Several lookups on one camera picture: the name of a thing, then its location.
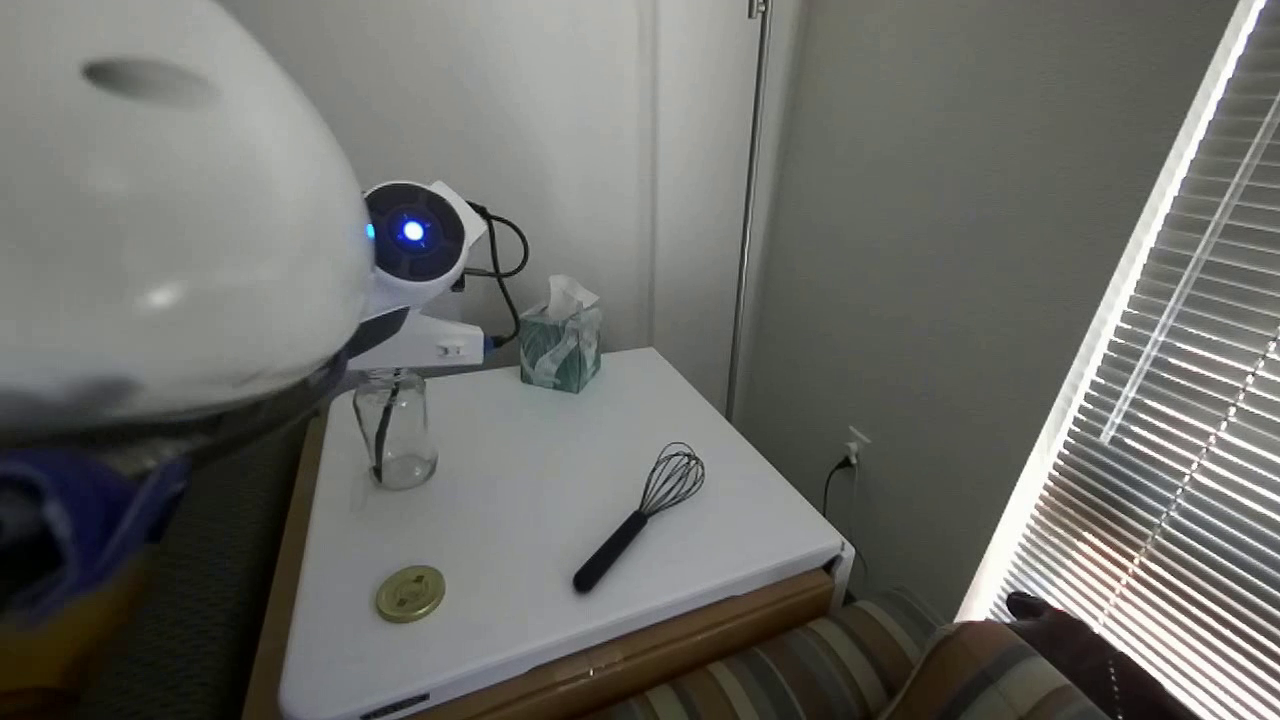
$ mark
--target white wall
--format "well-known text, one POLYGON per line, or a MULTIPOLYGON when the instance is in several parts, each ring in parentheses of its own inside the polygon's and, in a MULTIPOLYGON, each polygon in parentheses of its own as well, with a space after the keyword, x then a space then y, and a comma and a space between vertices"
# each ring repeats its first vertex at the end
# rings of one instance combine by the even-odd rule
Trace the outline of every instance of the white wall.
POLYGON ((949 615, 1037 440, 1181 113, 1216 0, 805 3, 740 424, 864 587, 949 615))
MULTIPOLYGON (((363 183, 450 178, 729 394, 755 24, 740 0, 224 0, 300 79, 363 183)), ((463 314, 504 328, 477 281, 463 314)))

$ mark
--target whisk handle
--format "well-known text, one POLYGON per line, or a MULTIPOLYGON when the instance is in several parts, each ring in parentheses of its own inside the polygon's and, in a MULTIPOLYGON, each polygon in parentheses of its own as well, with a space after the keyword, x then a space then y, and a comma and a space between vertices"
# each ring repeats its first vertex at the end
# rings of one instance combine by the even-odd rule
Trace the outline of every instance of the whisk handle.
POLYGON ((581 595, 588 595, 588 593, 600 585, 600 577, 613 569, 613 560, 620 560, 624 547, 641 534, 644 523, 650 523, 650 515, 644 515, 644 513, 632 513, 632 515, 595 547, 595 555, 572 577, 572 587, 578 587, 581 595))

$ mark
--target glass cup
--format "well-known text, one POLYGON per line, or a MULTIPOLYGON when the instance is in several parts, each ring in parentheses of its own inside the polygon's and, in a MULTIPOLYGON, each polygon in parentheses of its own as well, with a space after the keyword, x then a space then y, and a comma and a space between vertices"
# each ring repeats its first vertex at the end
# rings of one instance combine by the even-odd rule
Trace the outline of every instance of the glass cup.
POLYGON ((375 374, 351 393, 351 409, 379 487, 417 487, 436 476, 439 453, 420 374, 375 374))

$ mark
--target power cord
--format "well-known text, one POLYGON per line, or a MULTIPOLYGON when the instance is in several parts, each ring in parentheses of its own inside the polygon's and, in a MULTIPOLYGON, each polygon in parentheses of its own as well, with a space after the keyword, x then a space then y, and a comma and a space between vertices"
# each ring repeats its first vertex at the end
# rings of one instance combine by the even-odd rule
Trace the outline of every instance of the power cord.
POLYGON ((848 479, 856 479, 856 463, 848 457, 842 457, 842 463, 829 472, 826 479, 826 515, 831 521, 831 483, 838 476, 848 468, 848 479))
POLYGON ((493 347, 504 347, 504 342, 512 342, 512 339, 521 337, 521 328, 523 328, 510 281, 527 267, 527 236, 523 236, 521 222, 490 212, 486 204, 474 204, 474 208, 477 208, 477 212, 486 214, 486 222, 490 222, 490 267, 463 267, 463 275, 490 275, 490 281, 495 281, 495 293, 504 294, 510 314, 512 314, 512 332, 510 332, 510 337, 493 337, 490 342, 493 342, 493 347), (502 250, 495 250, 495 222, 504 222, 504 228, 521 240, 521 265, 516 265, 516 267, 504 267, 504 261, 502 261, 502 250))

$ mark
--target table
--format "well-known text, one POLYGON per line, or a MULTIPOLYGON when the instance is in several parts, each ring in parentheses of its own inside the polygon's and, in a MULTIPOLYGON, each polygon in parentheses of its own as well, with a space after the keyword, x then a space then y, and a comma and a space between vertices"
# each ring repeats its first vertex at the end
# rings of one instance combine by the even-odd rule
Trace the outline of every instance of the table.
POLYGON ((843 595, 843 534, 652 347, 606 355, 581 394, 502 366, 432 379, 427 409, 439 468, 413 490, 369 479, 350 394, 330 412, 286 716, 439 708, 826 565, 843 595), (572 573, 637 509, 667 440, 703 457, 703 490, 578 595, 572 573), (450 593, 427 619, 387 622, 373 593, 403 565, 439 569, 450 593))

